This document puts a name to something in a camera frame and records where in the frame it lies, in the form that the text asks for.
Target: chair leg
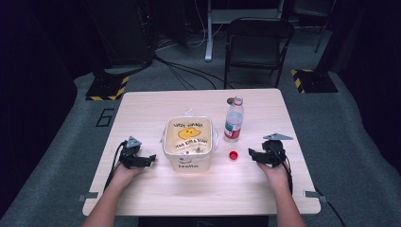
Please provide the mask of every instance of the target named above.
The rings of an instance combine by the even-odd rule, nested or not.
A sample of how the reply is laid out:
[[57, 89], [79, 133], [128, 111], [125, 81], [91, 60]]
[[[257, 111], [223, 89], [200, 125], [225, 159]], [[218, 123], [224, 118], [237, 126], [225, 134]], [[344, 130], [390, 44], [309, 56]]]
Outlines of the chair leg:
[[227, 66], [224, 66], [224, 89], [227, 88]]
[[281, 77], [281, 71], [282, 71], [282, 68], [280, 67], [278, 69], [278, 73], [277, 73], [276, 84], [274, 85], [275, 88], [278, 88], [278, 83], [280, 82], [280, 77]]

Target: chair backrest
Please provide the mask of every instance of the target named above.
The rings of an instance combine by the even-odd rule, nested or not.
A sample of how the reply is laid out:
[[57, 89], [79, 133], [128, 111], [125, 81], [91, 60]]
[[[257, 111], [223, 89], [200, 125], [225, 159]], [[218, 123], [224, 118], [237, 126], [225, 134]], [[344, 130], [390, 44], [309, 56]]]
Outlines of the chair backrest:
[[279, 19], [243, 17], [233, 20], [227, 29], [227, 37], [258, 36], [288, 39], [293, 36], [294, 26]]

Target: cable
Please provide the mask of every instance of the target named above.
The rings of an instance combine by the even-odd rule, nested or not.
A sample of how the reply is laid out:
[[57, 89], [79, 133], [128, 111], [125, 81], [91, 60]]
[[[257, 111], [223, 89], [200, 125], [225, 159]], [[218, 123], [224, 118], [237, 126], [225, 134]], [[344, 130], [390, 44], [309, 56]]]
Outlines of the cable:
[[201, 19], [201, 14], [200, 14], [200, 11], [199, 11], [199, 9], [198, 9], [197, 0], [194, 0], [194, 3], [195, 3], [195, 8], [197, 9], [198, 17], [200, 18], [201, 28], [202, 28], [202, 30], [203, 30], [203, 39], [202, 39], [202, 41], [200, 42], [200, 44], [195, 45], [195, 46], [189, 44], [189, 46], [190, 46], [190, 47], [193, 47], [193, 48], [197, 48], [197, 47], [201, 46], [201, 45], [203, 44], [203, 42], [206, 40], [206, 31], [205, 31], [205, 29], [204, 29], [203, 20]]
[[185, 88], [185, 90], [188, 90], [188, 88], [185, 86], [185, 84], [183, 84], [183, 81], [184, 81], [186, 84], [188, 84], [190, 87], [192, 87], [194, 90], [196, 90], [195, 87], [192, 86], [188, 81], [186, 81], [185, 79], [183, 79], [183, 78], [180, 76], [180, 74], [178, 74], [178, 73], [174, 70], [174, 68], [173, 68], [171, 65], [167, 65], [167, 67], [168, 67], [168, 69], [171, 71], [171, 73], [173, 73], [173, 74], [176, 76], [177, 80], [178, 80], [178, 81], [180, 82], [180, 84]]
[[[315, 185], [314, 185], [314, 187], [315, 187], [315, 190], [319, 193], [319, 195], [324, 196], [324, 194]], [[344, 220], [341, 218], [339, 212], [337, 212], [337, 210], [334, 208], [334, 206], [331, 204], [331, 202], [327, 198], [326, 198], [326, 202], [330, 206], [330, 208], [333, 210], [333, 212], [336, 214], [337, 218], [341, 222], [341, 225], [343, 227], [345, 227]]]
[[271, 83], [257, 83], [257, 82], [242, 82], [242, 81], [231, 81], [233, 84], [239, 84], [239, 85], [248, 85], [252, 87], [272, 87], [274, 86]]
[[174, 67], [174, 68], [180, 69], [180, 70], [182, 70], [182, 71], [184, 71], [184, 72], [191, 73], [191, 74], [194, 74], [194, 75], [196, 75], [196, 76], [198, 76], [198, 77], [201, 77], [201, 78], [203, 78], [203, 79], [206, 79], [207, 81], [209, 81], [209, 82], [212, 84], [212, 86], [213, 86], [213, 88], [214, 88], [215, 90], [217, 89], [216, 85], [213, 83], [212, 80], [210, 80], [210, 79], [208, 79], [207, 77], [205, 77], [205, 76], [203, 76], [203, 75], [201, 75], [201, 74], [199, 74], [199, 73], [196, 73], [196, 72], [200, 72], [200, 73], [203, 73], [203, 74], [208, 75], [208, 76], [210, 76], [210, 77], [213, 77], [213, 78], [215, 78], [215, 79], [219, 79], [219, 78], [216, 77], [216, 76], [213, 76], [213, 75], [211, 75], [211, 74], [205, 73], [205, 72], [203, 72], [203, 71], [201, 71], [201, 70], [199, 70], [199, 69], [191, 68], [191, 67], [188, 67], [188, 66], [185, 66], [185, 65], [181, 65], [181, 64], [178, 64], [178, 63], [173, 63], [173, 62], [165, 61], [165, 60], [159, 58], [157, 55], [154, 56], [154, 59], [155, 59], [156, 61], [159, 61], [159, 62], [161, 62], [161, 63], [166, 64], [168, 67]]
[[159, 48], [165, 48], [165, 47], [168, 47], [168, 46], [171, 46], [172, 45], [172, 40], [170, 40], [170, 39], [164, 39], [164, 40], [161, 40], [158, 44], [157, 44], [157, 49], [156, 49], [156, 51], [157, 50], [159, 50]]
[[[194, 43], [199, 43], [199, 42], [203, 42], [203, 41], [193, 41], [193, 42], [189, 42], [188, 44], [194, 44]], [[160, 51], [160, 50], [164, 50], [166, 48], [175, 46], [175, 45], [179, 45], [179, 44], [170, 44], [170, 45], [166, 45], [166, 46], [161, 46], [158, 49], [156, 49], [155, 51]]]
[[105, 74], [107, 76], [114, 77], [114, 78], [124, 78], [124, 77], [127, 77], [127, 76], [131, 76], [133, 74], [139, 73], [142, 70], [148, 68], [150, 65], [151, 65], [151, 61], [146, 61], [145, 64], [142, 64], [142, 66], [140, 68], [137, 68], [137, 69], [132, 69], [130, 71], [127, 71], [127, 72], [124, 72], [124, 73], [119, 73], [119, 74], [111, 74], [111, 73], [108, 73], [108, 72], [105, 72]]
[[[231, 1], [231, 0], [228, 0], [228, 1], [227, 1], [227, 9], [230, 9], [230, 1]], [[212, 38], [214, 38], [215, 35], [218, 34], [218, 32], [221, 30], [222, 27], [223, 27], [223, 24], [221, 24], [221, 25], [218, 27], [218, 30], [215, 32], [215, 34], [212, 35]]]
[[287, 160], [288, 166], [285, 163], [285, 160], [281, 159], [280, 155], [278, 154], [278, 152], [270, 145], [265, 144], [266, 146], [268, 146], [271, 151], [273, 151], [274, 155], [276, 156], [276, 158], [280, 161], [281, 165], [283, 165], [284, 169], [286, 170], [287, 173], [287, 179], [288, 179], [288, 187], [289, 187], [289, 191], [292, 194], [292, 176], [291, 176], [291, 165], [289, 163], [289, 158], [286, 156], [286, 154], [284, 154], [285, 156], [285, 160]]
[[110, 170], [109, 177], [107, 178], [107, 181], [106, 181], [106, 184], [104, 185], [103, 191], [106, 190], [107, 186], [109, 186], [109, 183], [112, 181], [114, 171], [118, 168], [118, 166], [120, 166], [120, 164], [118, 164], [116, 167], [114, 167], [114, 165], [115, 165], [115, 160], [117, 159], [118, 151], [121, 149], [121, 147], [125, 146], [126, 144], [127, 144], [127, 140], [124, 141], [124, 142], [122, 142], [122, 143], [118, 146], [117, 150], [115, 151], [115, 155], [114, 155], [113, 163], [112, 163], [112, 169]]

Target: table leg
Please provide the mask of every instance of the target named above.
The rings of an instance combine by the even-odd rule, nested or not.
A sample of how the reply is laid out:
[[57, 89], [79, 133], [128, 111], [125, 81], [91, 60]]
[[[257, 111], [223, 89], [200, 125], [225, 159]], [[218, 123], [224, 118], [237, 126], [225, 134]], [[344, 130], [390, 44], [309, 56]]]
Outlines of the table leg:
[[213, 36], [212, 36], [212, 5], [211, 0], [207, 0], [207, 46], [205, 61], [212, 60]]

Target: smiley face sticker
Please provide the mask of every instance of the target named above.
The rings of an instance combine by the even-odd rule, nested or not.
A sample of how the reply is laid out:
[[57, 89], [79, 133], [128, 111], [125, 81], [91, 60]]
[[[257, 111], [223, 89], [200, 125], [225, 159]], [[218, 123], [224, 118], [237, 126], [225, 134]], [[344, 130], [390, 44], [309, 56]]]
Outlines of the smiley face sticker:
[[186, 140], [190, 137], [195, 137], [197, 135], [200, 135], [201, 131], [197, 131], [195, 128], [187, 128], [184, 130], [181, 130], [178, 132], [178, 136], [180, 136], [180, 138]]

